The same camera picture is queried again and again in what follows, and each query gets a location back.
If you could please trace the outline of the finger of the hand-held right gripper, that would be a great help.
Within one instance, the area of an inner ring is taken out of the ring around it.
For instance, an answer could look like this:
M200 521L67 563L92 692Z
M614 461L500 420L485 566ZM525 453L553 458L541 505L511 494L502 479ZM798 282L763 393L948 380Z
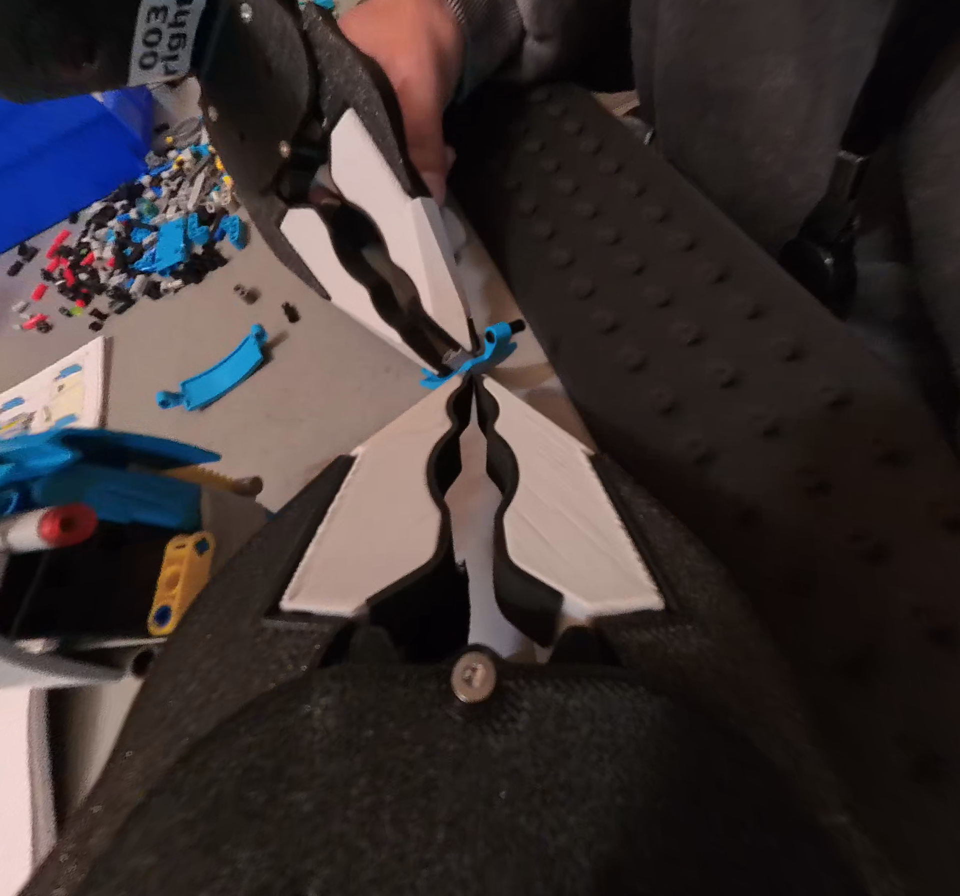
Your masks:
M436 200L402 187L355 110L345 111L332 129L329 168L342 200L378 233L383 257L373 268L398 302L399 323L436 324L453 342L443 357L472 357L478 342L471 308Z
M388 280L352 239L341 213L330 221L316 206L295 206L287 210L280 231L336 309L429 370L450 369L450 338L402 309Z

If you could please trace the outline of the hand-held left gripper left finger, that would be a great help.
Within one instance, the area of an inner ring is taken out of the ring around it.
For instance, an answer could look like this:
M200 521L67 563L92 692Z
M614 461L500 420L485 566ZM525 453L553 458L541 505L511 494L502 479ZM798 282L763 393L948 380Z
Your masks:
M447 494L462 473L473 386L452 377L351 453L352 462L279 602L288 614L357 617L442 559Z

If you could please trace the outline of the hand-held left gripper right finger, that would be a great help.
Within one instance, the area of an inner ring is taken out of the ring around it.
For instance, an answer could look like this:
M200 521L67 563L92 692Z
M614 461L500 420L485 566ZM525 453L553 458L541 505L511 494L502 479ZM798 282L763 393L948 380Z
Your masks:
M589 446L523 399L476 378L493 517L492 579L506 620L538 646L572 627L663 613L643 537L618 507Z

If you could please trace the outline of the blue curved panel piece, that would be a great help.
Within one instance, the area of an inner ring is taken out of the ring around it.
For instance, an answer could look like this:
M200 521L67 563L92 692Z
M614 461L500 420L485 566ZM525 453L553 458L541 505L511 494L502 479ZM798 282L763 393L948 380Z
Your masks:
M156 404L162 410L184 409L188 412L209 408L261 369L266 362L268 341L269 335L263 326L252 326L244 339L212 367L187 377L177 390L158 392Z
M427 369L422 369L420 386L428 390L436 390L456 377L481 376L490 373L517 350L515 337L526 329L526 322L521 318L487 326L481 351L466 358L448 375L434 374Z

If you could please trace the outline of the blue yellow toy brick model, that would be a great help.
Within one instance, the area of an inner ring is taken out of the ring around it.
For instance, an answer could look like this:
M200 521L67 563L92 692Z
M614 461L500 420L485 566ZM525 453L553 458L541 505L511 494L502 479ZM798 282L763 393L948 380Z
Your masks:
M166 641L271 517L219 460L76 426L2 441L2 689L113 682Z

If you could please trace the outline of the person's right hand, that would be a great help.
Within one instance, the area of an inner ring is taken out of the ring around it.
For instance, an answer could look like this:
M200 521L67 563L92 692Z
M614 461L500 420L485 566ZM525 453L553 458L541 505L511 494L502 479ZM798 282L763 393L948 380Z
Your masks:
M364 0L340 18L339 26L389 80L410 159L443 205L454 159L444 114L460 83L465 48L450 5L446 0Z

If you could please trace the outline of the pile of loose brick pieces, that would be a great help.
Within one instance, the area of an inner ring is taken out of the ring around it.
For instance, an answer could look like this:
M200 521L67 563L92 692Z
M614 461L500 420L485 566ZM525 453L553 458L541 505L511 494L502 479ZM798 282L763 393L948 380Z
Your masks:
M68 218L42 251L21 243L6 275L35 264L36 281L9 306L11 328L49 335L78 319L100 334L141 301L158 302L197 286L242 251L250 227L240 214L233 177L200 114L163 123L145 172Z

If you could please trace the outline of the blue plastic bin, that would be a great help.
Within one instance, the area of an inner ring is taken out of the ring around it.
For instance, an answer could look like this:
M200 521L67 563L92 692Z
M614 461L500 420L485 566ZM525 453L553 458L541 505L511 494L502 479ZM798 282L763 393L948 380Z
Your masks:
M1 251L16 248L147 169L145 86L21 105L1 100Z

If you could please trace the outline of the black studded mat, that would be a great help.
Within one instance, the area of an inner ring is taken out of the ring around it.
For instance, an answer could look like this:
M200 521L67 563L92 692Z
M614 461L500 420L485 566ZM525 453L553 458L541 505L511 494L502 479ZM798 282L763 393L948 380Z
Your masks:
M452 110L452 190L671 596L626 665L742 725L869 894L958 894L958 457L586 90Z

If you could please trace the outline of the white instruction booklet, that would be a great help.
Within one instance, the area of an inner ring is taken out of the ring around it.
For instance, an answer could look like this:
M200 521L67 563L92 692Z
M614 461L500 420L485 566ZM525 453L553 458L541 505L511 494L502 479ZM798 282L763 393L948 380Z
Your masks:
M104 421L107 341L92 340L2 392L2 440ZM52 649L1 639L1 893L17 894L52 849L57 834L47 697L50 689L113 682L114 670L76 662Z

